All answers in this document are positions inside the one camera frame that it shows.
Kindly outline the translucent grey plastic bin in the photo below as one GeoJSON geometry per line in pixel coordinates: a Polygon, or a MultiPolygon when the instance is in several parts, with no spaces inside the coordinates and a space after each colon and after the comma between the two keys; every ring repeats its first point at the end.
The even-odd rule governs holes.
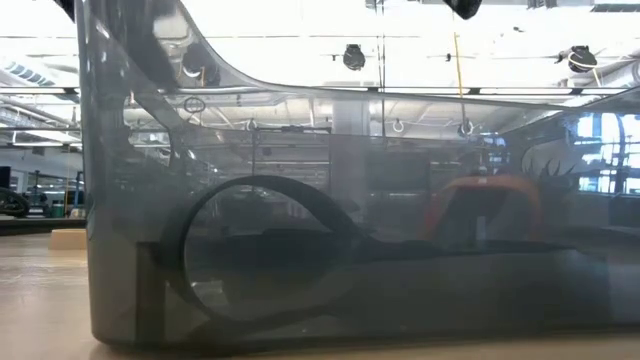
{"type": "Polygon", "coordinates": [[[97,340],[640,332],[640,1],[74,10],[97,340]]]}

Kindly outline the black curved object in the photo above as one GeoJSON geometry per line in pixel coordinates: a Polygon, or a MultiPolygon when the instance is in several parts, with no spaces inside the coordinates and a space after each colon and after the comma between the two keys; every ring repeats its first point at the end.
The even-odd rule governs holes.
{"type": "Polygon", "coordinates": [[[23,218],[29,214],[29,209],[27,199],[11,189],[0,187],[0,215],[23,218]]]}

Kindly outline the tan block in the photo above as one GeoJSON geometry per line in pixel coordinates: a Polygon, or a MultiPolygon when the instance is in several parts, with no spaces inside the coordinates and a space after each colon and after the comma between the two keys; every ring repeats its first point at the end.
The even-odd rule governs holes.
{"type": "Polygon", "coordinates": [[[51,231],[48,248],[55,251],[85,250],[87,233],[85,229],[54,229],[51,231]]]}

